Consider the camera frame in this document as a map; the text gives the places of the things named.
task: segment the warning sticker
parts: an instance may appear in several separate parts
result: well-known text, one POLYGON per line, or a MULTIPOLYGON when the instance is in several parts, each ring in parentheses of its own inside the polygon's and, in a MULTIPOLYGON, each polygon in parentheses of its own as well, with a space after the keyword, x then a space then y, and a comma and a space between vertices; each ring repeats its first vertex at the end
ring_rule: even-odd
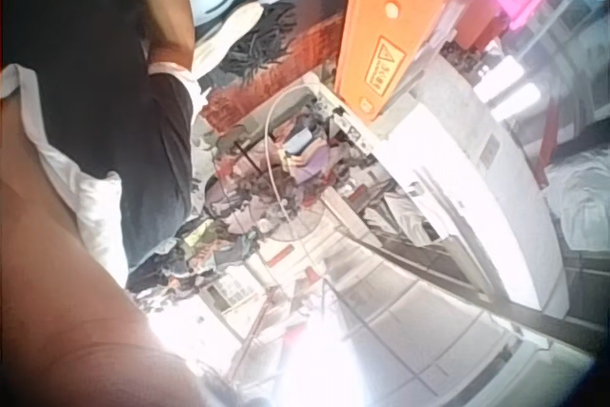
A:
POLYGON ((379 95, 385 94, 404 59, 403 50, 384 37, 379 37, 371 65, 366 73, 367 84, 379 95))

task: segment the white cloth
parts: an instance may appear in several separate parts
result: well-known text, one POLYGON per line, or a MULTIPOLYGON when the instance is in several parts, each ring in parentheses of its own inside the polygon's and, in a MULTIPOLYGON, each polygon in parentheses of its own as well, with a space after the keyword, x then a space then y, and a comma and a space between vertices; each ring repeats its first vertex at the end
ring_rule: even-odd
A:
MULTIPOLYGON (((185 85, 193 101, 193 112, 199 113, 206 100, 191 73, 171 63, 151 66, 150 73, 160 72, 174 75, 185 85)), ((93 178, 49 144, 43 123, 36 73, 11 64, 0 74, 0 98, 8 97, 18 88, 21 89, 21 120, 24 131, 38 150, 40 162, 49 181, 76 215, 78 231, 87 251, 121 287, 124 287, 129 267, 121 230, 121 178, 114 172, 110 172, 105 179, 93 178)))
POLYGON ((610 251, 610 149, 576 154, 546 169, 544 189, 572 250, 610 251))
POLYGON ((400 229, 416 247, 425 247, 433 242, 423 228, 426 218, 410 197, 398 193, 386 193, 383 198, 400 229))

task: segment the skin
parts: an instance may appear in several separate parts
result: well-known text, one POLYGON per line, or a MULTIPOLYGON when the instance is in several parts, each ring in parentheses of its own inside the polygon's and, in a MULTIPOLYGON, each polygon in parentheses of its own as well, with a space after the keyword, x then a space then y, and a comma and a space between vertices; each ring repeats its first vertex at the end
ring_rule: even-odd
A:
MULTIPOLYGON (((189 0, 147 3, 150 61, 190 69, 189 0)), ((2 100, 1 110, 0 327, 11 387, 37 405, 140 405, 116 397, 138 385, 152 399, 141 405, 204 405, 186 366, 164 351, 147 318, 86 252, 73 213, 25 136, 19 94, 2 100), (112 369, 100 369, 101 360, 112 369), (161 376, 164 368, 171 376, 161 376)))

